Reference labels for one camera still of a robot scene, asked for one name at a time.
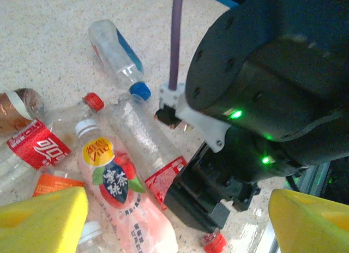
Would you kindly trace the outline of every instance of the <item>bottle label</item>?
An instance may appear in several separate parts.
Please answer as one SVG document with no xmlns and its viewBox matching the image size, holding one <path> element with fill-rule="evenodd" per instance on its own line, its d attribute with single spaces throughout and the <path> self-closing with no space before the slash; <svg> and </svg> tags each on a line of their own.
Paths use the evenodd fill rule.
<svg viewBox="0 0 349 253">
<path fill-rule="evenodd" d="M 130 59 L 135 63 L 138 71 L 144 74 L 144 68 L 143 68 L 142 62 L 138 58 L 137 54 L 133 51 L 133 49 L 130 47 L 130 45 L 127 43 L 124 36 L 122 36 L 122 34 L 118 29 L 116 29 L 116 34 L 118 36 L 118 40 L 121 47 L 125 50 L 127 55 L 129 55 Z"/>
<path fill-rule="evenodd" d="M 9 148 L 36 170 L 55 165 L 71 150 L 56 137 L 40 120 L 32 121 L 7 142 Z"/>
<path fill-rule="evenodd" d="M 164 204 L 166 193 L 176 175 L 185 166 L 186 161 L 183 156 L 180 156 L 146 180 L 146 185 L 154 194 L 156 200 L 160 203 L 163 210 L 167 209 Z"/>
<path fill-rule="evenodd" d="M 127 153 L 114 150 L 113 143 L 106 137 L 88 142 L 82 151 L 82 158 L 93 168 L 92 184 L 99 186 L 102 197 L 115 208 L 131 205 L 136 208 L 134 192 L 145 192 L 136 176 L 136 168 Z"/>
<path fill-rule="evenodd" d="M 136 224 L 133 225 L 133 229 L 131 230 L 131 236 L 132 236 L 132 239 L 134 241 L 134 246 L 136 248 L 136 251 L 138 252 L 143 252 L 142 251 L 142 245 L 143 243 L 145 242 L 145 239 L 143 238 L 144 235 L 146 234 L 143 234 L 142 230 L 146 230 L 145 228 L 146 227 L 143 227 L 144 224 L 142 225 L 139 224 L 138 222 Z"/>
<path fill-rule="evenodd" d="M 33 197 L 51 193 L 57 190 L 70 188 L 72 186 L 84 186 L 85 183 L 70 178 L 63 178 L 51 174 L 42 174 L 38 180 Z"/>
<path fill-rule="evenodd" d="M 33 120 L 21 99 L 25 89 L 0 94 L 0 134 L 16 132 Z"/>
</svg>

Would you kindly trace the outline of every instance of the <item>bottle cap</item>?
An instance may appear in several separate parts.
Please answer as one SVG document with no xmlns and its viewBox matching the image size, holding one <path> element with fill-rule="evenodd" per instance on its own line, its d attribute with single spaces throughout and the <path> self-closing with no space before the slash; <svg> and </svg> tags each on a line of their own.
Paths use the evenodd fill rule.
<svg viewBox="0 0 349 253">
<path fill-rule="evenodd" d="M 75 126 L 75 132 L 78 135 L 78 137 L 81 137 L 86 132 L 97 128 L 98 127 L 96 121 L 89 118 L 77 123 L 77 125 Z"/>
<path fill-rule="evenodd" d="M 97 94 L 90 92 L 84 97 L 86 104 L 92 108 L 95 112 L 100 111 L 104 107 L 103 101 L 98 97 Z"/>
<path fill-rule="evenodd" d="M 203 247 L 206 253 L 221 253 L 227 246 L 227 241 L 219 234 L 213 241 Z"/>
<path fill-rule="evenodd" d="M 144 82 L 137 82 L 137 83 L 133 84 L 130 87 L 129 92 L 131 95 L 137 94 L 145 101 L 147 101 L 152 95 L 150 89 L 148 88 L 148 86 Z"/>
<path fill-rule="evenodd" d="M 82 229 L 81 237 L 78 245 L 88 241 L 91 238 L 101 235 L 103 232 L 98 221 L 90 221 L 85 223 Z"/>
</svg>

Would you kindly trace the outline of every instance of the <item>clear plastic bottle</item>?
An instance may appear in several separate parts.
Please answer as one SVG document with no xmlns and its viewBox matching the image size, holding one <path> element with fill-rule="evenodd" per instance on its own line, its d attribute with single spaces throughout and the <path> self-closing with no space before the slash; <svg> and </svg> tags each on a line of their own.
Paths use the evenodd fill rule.
<svg viewBox="0 0 349 253">
<path fill-rule="evenodd" d="M 95 21 L 88 29 L 88 36 L 107 72 L 118 80 L 118 86 L 144 100 L 149 99 L 151 92 L 144 83 L 142 63 L 114 23 Z"/>
<path fill-rule="evenodd" d="M 227 242 L 220 233 L 219 228 L 211 234 L 205 234 L 200 238 L 200 245 L 206 253 L 225 253 L 227 251 Z"/>
<path fill-rule="evenodd" d="M 0 94 L 0 135 L 17 132 L 44 115 L 44 102 L 31 88 Z"/>
<path fill-rule="evenodd" d="M 76 132 L 82 147 L 78 167 L 124 252 L 177 252 L 171 223 L 149 199 L 121 141 L 103 136 L 92 119 L 79 122 Z"/>
<path fill-rule="evenodd" d="M 85 223 L 77 245 L 76 253 L 113 253 L 114 250 L 102 237 L 98 221 Z"/>
<path fill-rule="evenodd" d="M 56 109 L 36 119 L 0 146 L 0 206 L 28 197 L 42 166 L 55 165 L 77 144 L 75 125 L 100 111 L 104 104 L 94 93 L 75 106 Z"/>
<path fill-rule="evenodd" d="M 186 166 L 181 152 L 161 131 L 144 100 L 135 94 L 122 94 L 118 104 L 105 107 L 105 116 L 127 147 L 142 180 L 165 210 L 165 195 Z"/>
<path fill-rule="evenodd" d="M 72 186 L 83 187 L 84 185 L 85 181 L 79 172 L 53 166 L 44 166 L 38 170 L 28 198 L 70 188 Z"/>
</svg>

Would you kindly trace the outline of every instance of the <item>yellow foam block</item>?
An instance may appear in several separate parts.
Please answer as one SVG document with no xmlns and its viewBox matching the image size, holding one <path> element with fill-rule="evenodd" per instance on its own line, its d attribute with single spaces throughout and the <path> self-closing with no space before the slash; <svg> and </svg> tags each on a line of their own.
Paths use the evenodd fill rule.
<svg viewBox="0 0 349 253">
<path fill-rule="evenodd" d="M 82 187 L 0 207 L 0 252 L 74 253 L 88 213 Z"/>
<path fill-rule="evenodd" d="M 349 252 L 349 206 L 276 189 L 269 216 L 282 253 Z"/>
</svg>

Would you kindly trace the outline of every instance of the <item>white bottle cap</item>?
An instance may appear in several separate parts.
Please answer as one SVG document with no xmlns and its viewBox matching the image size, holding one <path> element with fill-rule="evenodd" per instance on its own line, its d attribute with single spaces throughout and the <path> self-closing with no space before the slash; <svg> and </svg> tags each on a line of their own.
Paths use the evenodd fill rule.
<svg viewBox="0 0 349 253">
<path fill-rule="evenodd" d="M 84 121 L 80 121 L 77 123 L 75 126 L 75 132 L 78 137 L 81 137 L 83 134 L 86 132 L 92 130 L 92 129 L 97 129 L 97 123 L 93 119 L 85 119 Z"/>
<path fill-rule="evenodd" d="M 102 234 L 101 226 L 98 221 L 90 221 L 85 223 L 82 229 L 81 237 L 78 245 L 84 243 L 96 236 Z"/>
</svg>

